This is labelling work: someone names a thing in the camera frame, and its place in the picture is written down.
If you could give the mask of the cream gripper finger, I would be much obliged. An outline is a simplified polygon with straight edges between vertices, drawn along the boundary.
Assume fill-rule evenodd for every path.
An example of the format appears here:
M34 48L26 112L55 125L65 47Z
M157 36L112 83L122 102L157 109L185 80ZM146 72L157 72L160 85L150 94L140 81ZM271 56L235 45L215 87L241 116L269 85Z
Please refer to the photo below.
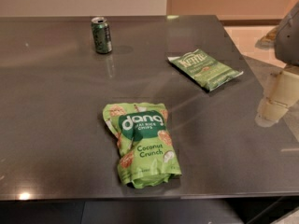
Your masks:
M299 67L285 66L272 73L264 89L266 100L273 105L291 107L299 100Z
M261 127L269 128L277 124L287 111L288 107L284 104L264 97L258 105L255 122Z

